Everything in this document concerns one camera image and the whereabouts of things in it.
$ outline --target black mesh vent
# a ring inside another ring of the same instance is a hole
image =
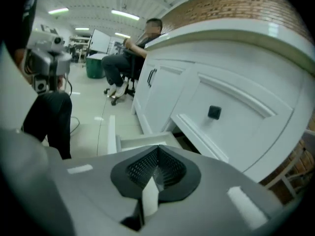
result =
[[[138,200],[152,177],[159,190],[160,204],[187,197],[199,185],[201,173],[195,163],[163,145],[148,147],[119,162],[111,172],[111,180],[120,194]]]
[[[158,166],[158,149],[150,152],[126,169],[128,178],[144,189]]]
[[[126,169],[128,178],[141,189],[144,189],[153,177],[159,191],[178,183],[185,173],[186,167],[181,161],[158,148]]]

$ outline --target door handle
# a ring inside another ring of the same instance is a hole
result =
[[[149,81],[148,81],[148,84],[149,84],[149,87],[151,87],[152,85],[150,84],[150,81],[152,79],[152,76],[153,76],[153,73],[155,73],[157,70],[156,69],[153,69],[152,73],[151,73],[151,76],[149,76]]]
[[[150,71],[150,74],[149,74],[148,79],[147,79],[147,83],[149,83],[149,79],[151,79],[152,73],[153,73],[153,69]]]

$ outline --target white countertop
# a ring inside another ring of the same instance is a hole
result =
[[[91,56],[88,56],[87,59],[99,59],[102,60],[102,58],[104,58],[105,56],[108,56],[108,54],[106,53],[95,53]]]
[[[315,76],[315,48],[296,32],[256,19],[215,19],[180,27],[146,44],[150,51],[164,46],[197,41],[245,42],[278,53]]]

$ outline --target green trash can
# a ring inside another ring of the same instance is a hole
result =
[[[101,66],[101,61],[104,55],[94,55],[87,57],[87,76],[91,79],[101,79],[105,77],[105,70]]]

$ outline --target drawer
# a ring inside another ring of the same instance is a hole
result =
[[[171,118],[203,155],[244,171],[277,140],[293,109],[257,83],[195,64]],[[221,108],[219,119],[208,117]]]
[[[115,154],[148,145],[167,145],[182,148],[171,132],[140,135],[134,139],[121,139],[119,134],[116,134],[115,126],[115,116],[110,116],[107,136],[108,154]]]

